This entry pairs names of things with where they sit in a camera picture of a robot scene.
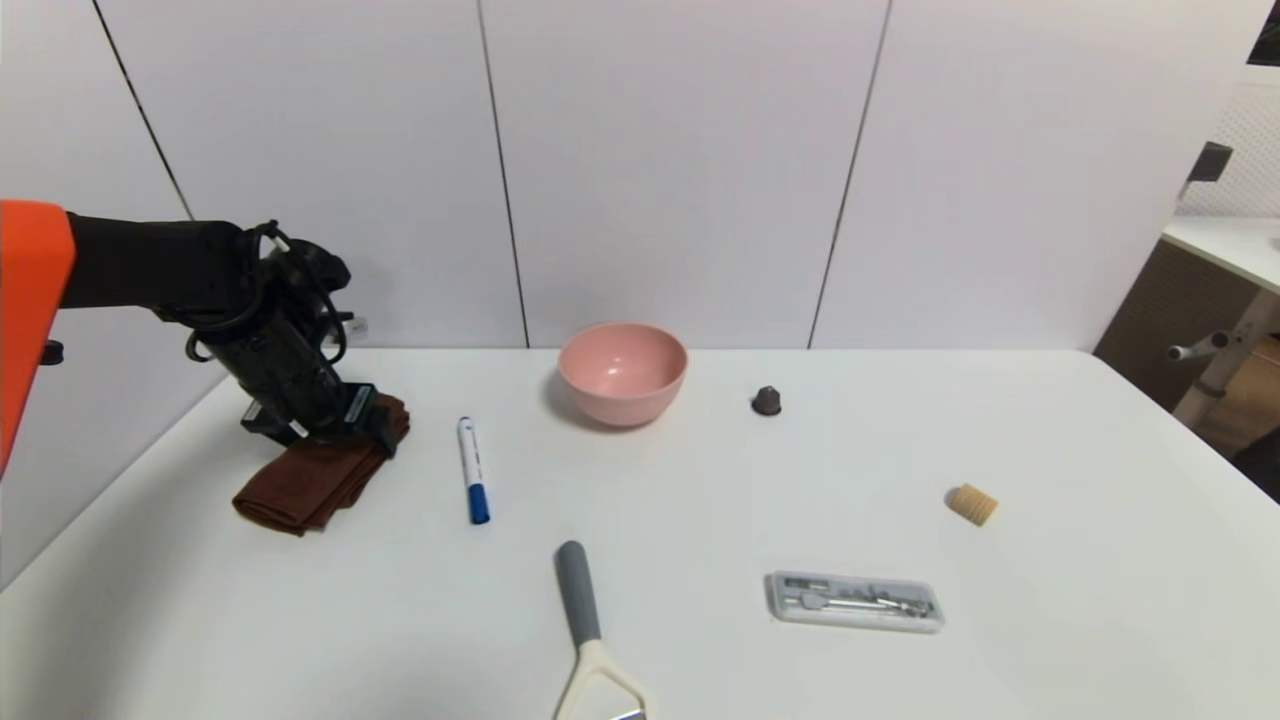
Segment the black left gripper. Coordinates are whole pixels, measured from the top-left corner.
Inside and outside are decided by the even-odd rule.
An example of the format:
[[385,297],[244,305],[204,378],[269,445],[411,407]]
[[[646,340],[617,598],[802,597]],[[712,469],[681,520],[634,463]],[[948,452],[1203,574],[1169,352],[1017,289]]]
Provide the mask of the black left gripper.
[[282,446],[366,434],[387,457],[401,442],[397,414],[372,404],[376,387],[343,382],[323,351],[324,331],[307,331],[285,316],[215,343],[215,359],[252,398],[241,425]]

